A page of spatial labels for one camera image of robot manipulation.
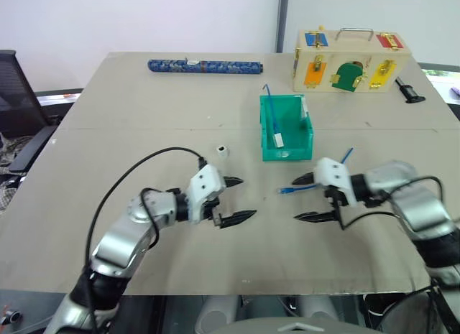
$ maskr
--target teal storage bin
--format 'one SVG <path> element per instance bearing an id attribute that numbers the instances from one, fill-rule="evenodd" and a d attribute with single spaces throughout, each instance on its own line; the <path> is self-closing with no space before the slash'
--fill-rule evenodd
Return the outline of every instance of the teal storage bin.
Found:
<path id="1" fill-rule="evenodd" d="M 268 96 L 260 96 L 260 124 L 262 125 L 262 159 L 310 160 L 313 156 L 313 127 L 310 115 L 303 113 L 304 95 L 272 96 L 277 124 L 284 147 L 277 149 L 273 141 L 272 111 Z"/>

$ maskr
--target office chair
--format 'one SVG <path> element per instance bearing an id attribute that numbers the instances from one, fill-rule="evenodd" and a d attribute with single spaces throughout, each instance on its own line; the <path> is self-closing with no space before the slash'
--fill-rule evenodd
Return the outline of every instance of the office chair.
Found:
<path id="1" fill-rule="evenodd" d="M 0 50 L 0 132 L 6 138 L 34 136 L 9 165 L 9 171 L 28 172 L 57 127 L 43 113 L 16 52 Z"/>

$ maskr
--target patterned tube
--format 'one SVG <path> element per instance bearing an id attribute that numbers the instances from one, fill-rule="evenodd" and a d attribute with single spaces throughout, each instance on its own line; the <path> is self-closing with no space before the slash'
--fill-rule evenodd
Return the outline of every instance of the patterned tube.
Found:
<path id="1" fill-rule="evenodd" d="M 246 61 L 149 60 L 152 72 L 260 74 L 263 64 Z"/>

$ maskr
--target metal handle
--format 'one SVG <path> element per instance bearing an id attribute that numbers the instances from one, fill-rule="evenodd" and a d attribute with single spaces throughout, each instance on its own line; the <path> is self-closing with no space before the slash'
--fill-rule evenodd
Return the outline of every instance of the metal handle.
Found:
<path id="1" fill-rule="evenodd" d="M 339 39 L 339 36 L 340 34 L 342 33 L 342 31 L 358 31 L 358 32 L 370 32 L 370 36 L 369 36 L 369 39 L 367 39 L 368 41 L 371 40 L 372 36 L 374 36 L 374 30 L 373 29 L 358 29 L 356 27 L 342 27 L 340 29 L 339 32 L 337 32 L 337 35 L 336 35 L 336 40 Z"/>

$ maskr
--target wooden lock box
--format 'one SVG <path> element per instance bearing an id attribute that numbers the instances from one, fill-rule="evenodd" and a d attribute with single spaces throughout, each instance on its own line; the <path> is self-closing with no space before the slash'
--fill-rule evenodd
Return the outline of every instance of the wooden lock box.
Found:
<path id="1" fill-rule="evenodd" d="M 410 50 L 394 32 L 343 28 L 299 32 L 294 91 L 387 92 Z"/>

